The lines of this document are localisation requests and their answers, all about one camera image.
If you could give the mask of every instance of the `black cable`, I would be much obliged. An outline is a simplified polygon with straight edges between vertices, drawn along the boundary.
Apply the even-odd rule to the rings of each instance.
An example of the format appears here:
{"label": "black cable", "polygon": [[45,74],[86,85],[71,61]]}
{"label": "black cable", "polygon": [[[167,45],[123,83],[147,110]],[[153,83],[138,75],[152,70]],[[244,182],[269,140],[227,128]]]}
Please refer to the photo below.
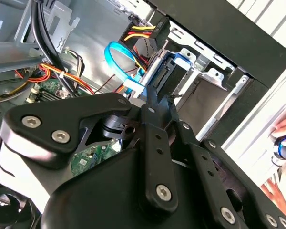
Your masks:
{"label": "black cable", "polygon": [[21,78],[18,78],[18,79],[9,79],[9,80],[1,80],[0,81],[0,85],[2,84],[8,84],[8,83],[18,83],[18,82],[21,82],[23,81],[23,79]]}
{"label": "black cable", "polygon": [[54,3],[56,2],[56,0],[53,0],[53,2],[51,3],[51,5],[50,5],[50,9],[52,8],[52,6],[54,5]]}
{"label": "black cable", "polygon": [[281,167],[283,167],[283,166],[279,166],[277,163],[275,163],[274,161],[273,161],[273,156],[271,157],[271,162],[272,162],[272,164],[274,164],[275,166],[277,166],[277,167],[279,167],[279,168],[281,168]]}
{"label": "black cable", "polygon": [[50,35],[47,31],[47,26],[46,26],[46,22],[45,22],[45,18],[44,18],[44,13],[43,13],[43,5],[42,4],[38,4],[38,21],[39,21],[39,26],[40,26],[40,32],[42,35],[42,38],[52,56],[52,59],[54,61],[54,66],[56,68],[59,68],[60,70],[63,70],[63,64],[61,62],[61,59],[58,55],[58,53],[56,52],[56,49],[51,41]]}
{"label": "black cable", "polygon": [[149,52],[148,52],[148,44],[147,44],[147,41],[146,41],[146,39],[144,39],[144,41],[145,41],[145,44],[146,44],[146,50],[147,50],[147,59],[149,58]]}
{"label": "black cable", "polygon": [[[137,70],[138,68],[134,68],[134,69],[131,69],[131,70],[128,70],[128,71],[126,71],[126,73],[130,73],[130,72],[133,72],[134,70]],[[97,92],[99,92],[113,77],[115,76],[115,74],[114,75],[112,75],[99,89],[97,89],[94,93],[97,93]]]}
{"label": "black cable", "polygon": [[[49,34],[44,27],[44,14],[43,14],[43,7],[42,2],[37,0],[32,0],[32,6],[31,6],[31,28],[35,37],[35,40],[43,52],[43,54],[46,56],[46,58],[49,60],[49,63],[54,65],[55,67],[63,70],[64,67],[60,61],[60,59],[57,58],[58,54],[53,49],[54,46],[51,43],[51,39],[49,37]],[[70,93],[72,96],[78,96],[78,93],[74,87],[74,85],[71,84],[71,82],[65,78],[60,78],[57,73],[55,73],[56,77],[60,80],[61,84],[65,89]]]}

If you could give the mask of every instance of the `red wire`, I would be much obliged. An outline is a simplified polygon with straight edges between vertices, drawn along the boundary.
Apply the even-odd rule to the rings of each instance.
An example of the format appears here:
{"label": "red wire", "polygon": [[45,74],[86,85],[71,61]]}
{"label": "red wire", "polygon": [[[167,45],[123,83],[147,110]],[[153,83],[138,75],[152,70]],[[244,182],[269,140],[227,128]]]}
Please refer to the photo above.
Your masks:
{"label": "red wire", "polygon": [[[29,78],[28,82],[30,82],[30,83],[41,83],[41,82],[44,82],[44,81],[48,80],[50,78],[50,76],[51,76],[50,71],[48,69],[47,70],[44,69],[44,68],[42,68],[42,69],[46,73],[43,77],[41,77],[39,79],[31,79],[31,78]],[[23,76],[20,74],[20,72],[18,70],[15,70],[15,72],[21,79],[23,79]]]}
{"label": "red wire", "polygon": [[129,32],[128,35],[131,35],[131,34],[144,34],[144,35],[151,35],[152,33],[151,32],[142,32],[142,33],[138,33],[138,32]]}

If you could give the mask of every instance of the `blue plastic part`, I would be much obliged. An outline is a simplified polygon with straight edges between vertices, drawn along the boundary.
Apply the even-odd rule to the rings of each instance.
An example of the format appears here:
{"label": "blue plastic part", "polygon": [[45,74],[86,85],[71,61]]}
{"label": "blue plastic part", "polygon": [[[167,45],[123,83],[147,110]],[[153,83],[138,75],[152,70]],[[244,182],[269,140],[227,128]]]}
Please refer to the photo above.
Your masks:
{"label": "blue plastic part", "polygon": [[282,147],[283,147],[282,142],[284,142],[284,141],[286,141],[286,138],[284,138],[284,139],[281,141],[280,146],[278,147],[278,154],[279,154],[280,156],[282,156],[282,155],[281,155],[281,149],[282,149]]}
{"label": "blue plastic part", "polygon": [[124,56],[128,57],[130,60],[135,62],[135,59],[133,57],[133,54],[129,51],[129,49],[127,49],[125,46],[123,46],[122,44],[118,43],[118,42],[110,42],[107,47],[104,50],[104,55],[105,55],[105,60],[107,62],[107,64],[109,65],[110,68],[112,68],[116,74],[116,76],[121,80],[121,81],[125,81],[126,79],[129,79],[133,82],[136,82],[137,84],[138,81],[140,80],[140,78],[144,75],[144,71],[143,75],[138,74],[136,76],[135,79],[132,79],[126,72],[123,71],[122,68],[120,68],[120,66],[115,62],[115,60],[113,59],[113,56],[111,55],[110,49],[115,49],[118,52],[122,53]]}

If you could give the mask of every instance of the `silver screw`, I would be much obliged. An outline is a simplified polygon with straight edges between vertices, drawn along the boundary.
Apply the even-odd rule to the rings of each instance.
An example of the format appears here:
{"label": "silver screw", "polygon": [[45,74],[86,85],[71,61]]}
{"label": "silver screw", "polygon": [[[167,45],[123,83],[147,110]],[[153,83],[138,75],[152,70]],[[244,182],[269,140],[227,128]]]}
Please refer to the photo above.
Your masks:
{"label": "silver screw", "polygon": [[118,101],[119,101],[120,103],[122,103],[123,105],[126,105],[126,101],[125,101],[125,100],[119,99]]}
{"label": "silver screw", "polygon": [[52,133],[52,139],[55,142],[58,142],[58,143],[61,143],[61,144],[65,144],[65,143],[69,142],[70,135],[67,132],[63,131],[63,130],[57,130],[57,131],[54,131]]}
{"label": "silver screw", "polygon": [[26,116],[22,119],[22,124],[29,128],[37,128],[41,125],[41,121],[39,118],[34,116]]}
{"label": "silver screw", "polygon": [[154,109],[152,109],[151,107],[149,107],[148,110],[149,110],[150,112],[155,113]]}
{"label": "silver screw", "polygon": [[190,129],[190,126],[189,126],[188,124],[186,124],[186,123],[183,123],[183,127],[184,127],[185,129],[187,129],[187,130]]}
{"label": "silver screw", "polygon": [[280,219],[281,224],[286,228],[286,220],[283,217],[278,217]]}
{"label": "silver screw", "polygon": [[227,209],[227,208],[221,208],[220,209],[222,216],[224,217],[224,219],[230,223],[230,224],[235,224],[235,217],[233,215],[233,213]]}
{"label": "silver screw", "polygon": [[213,141],[209,141],[209,144],[210,144],[210,146],[211,146],[211,147],[216,148],[216,144],[215,144],[215,142],[213,142]]}
{"label": "silver screw", "polygon": [[269,222],[272,226],[274,226],[275,228],[277,228],[277,222],[276,222],[276,220],[275,220],[272,216],[270,216],[269,214],[266,214],[266,218],[267,218],[268,222]]}
{"label": "silver screw", "polygon": [[172,199],[172,194],[167,186],[158,185],[156,188],[158,197],[163,201],[170,201]]}

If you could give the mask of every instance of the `mounting hole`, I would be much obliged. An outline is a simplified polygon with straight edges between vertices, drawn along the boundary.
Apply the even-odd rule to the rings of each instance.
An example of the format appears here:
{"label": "mounting hole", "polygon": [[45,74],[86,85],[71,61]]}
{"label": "mounting hole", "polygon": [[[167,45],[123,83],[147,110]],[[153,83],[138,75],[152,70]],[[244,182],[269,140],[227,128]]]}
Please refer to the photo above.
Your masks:
{"label": "mounting hole", "polygon": [[135,132],[135,128],[132,127],[132,126],[127,127],[126,130],[125,130],[125,134],[127,134],[127,135],[130,135],[130,134],[132,134],[134,132]]}
{"label": "mounting hole", "polygon": [[157,152],[158,152],[159,154],[163,154],[162,149],[157,149]]}
{"label": "mounting hole", "polygon": [[208,174],[212,177],[214,177],[214,173],[212,173],[210,170],[208,170]]}
{"label": "mounting hole", "polygon": [[233,190],[228,188],[227,195],[231,201],[231,204],[236,212],[243,210],[243,203],[239,195]]}

